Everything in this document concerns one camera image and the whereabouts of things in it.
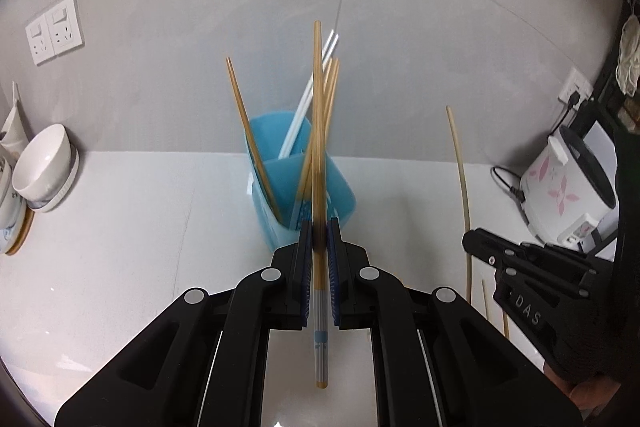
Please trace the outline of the person right hand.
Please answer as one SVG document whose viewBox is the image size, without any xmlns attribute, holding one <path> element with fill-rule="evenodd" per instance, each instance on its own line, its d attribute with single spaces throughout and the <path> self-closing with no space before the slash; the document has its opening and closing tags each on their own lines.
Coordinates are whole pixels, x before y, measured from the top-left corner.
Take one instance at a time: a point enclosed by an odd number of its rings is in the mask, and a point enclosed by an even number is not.
<svg viewBox="0 0 640 427">
<path fill-rule="evenodd" d="M 547 362 L 544 362 L 544 375 L 582 411 L 599 412 L 620 390 L 620 383 L 608 376 L 573 385 L 564 381 Z"/>
</svg>

